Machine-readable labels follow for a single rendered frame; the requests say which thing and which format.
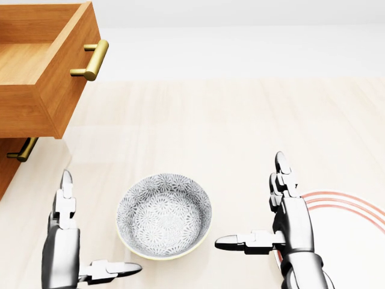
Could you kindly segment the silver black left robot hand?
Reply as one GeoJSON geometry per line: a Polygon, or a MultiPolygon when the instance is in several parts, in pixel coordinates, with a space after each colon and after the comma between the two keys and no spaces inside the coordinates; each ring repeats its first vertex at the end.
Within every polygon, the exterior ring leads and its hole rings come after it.
{"type": "Polygon", "coordinates": [[[48,217],[47,236],[42,250],[42,289],[79,289],[78,284],[106,284],[142,271],[136,263],[109,262],[106,259],[80,265],[80,236],[75,219],[76,198],[73,197],[71,173],[63,171],[60,187],[55,192],[48,217]]]}

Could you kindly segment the grey floral patterned bowl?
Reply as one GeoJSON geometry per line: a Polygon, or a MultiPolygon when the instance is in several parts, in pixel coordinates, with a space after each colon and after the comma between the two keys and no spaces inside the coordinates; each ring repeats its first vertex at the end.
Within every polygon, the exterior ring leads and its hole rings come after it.
{"type": "Polygon", "coordinates": [[[173,260],[195,250],[208,236],[211,201],[186,176],[151,175],[122,196],[115,223],[120,240],[132,253],[145,259],[173,260]]]}

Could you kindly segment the white plate with red rings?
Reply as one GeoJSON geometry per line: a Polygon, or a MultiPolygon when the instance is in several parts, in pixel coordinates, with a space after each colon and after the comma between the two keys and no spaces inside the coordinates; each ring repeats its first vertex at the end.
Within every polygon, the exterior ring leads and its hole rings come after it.
{"type": "Polygon", "coordinates": [[[385,207],[342,191],[303,194],[335,289],[385,289],[385,207]]]}

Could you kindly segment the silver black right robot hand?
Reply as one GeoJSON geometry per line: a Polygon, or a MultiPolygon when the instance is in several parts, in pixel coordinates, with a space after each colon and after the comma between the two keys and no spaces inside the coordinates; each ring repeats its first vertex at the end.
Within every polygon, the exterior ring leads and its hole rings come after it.
{"type": "Polygon", "coordinates": [[[267,255],[278,250],[282,256],[315,250],[309,210],[297,192],[295,174],[283,152],[276,153],[274,162],[276,171],[269,177],[269,205],[275,214],[273,231],[254,230],[220,237],[214,243],[215,248],[246,255],[267,255]]]}

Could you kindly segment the open wooden drawer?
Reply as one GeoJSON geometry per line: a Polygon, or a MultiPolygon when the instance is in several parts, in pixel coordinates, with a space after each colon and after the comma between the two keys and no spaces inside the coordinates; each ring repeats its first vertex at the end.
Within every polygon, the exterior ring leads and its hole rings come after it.
{"type": "Polygon", "coordinates": [[[99,40],[91,2],[0,5],[0,138],[61,138],[99,40]]]}

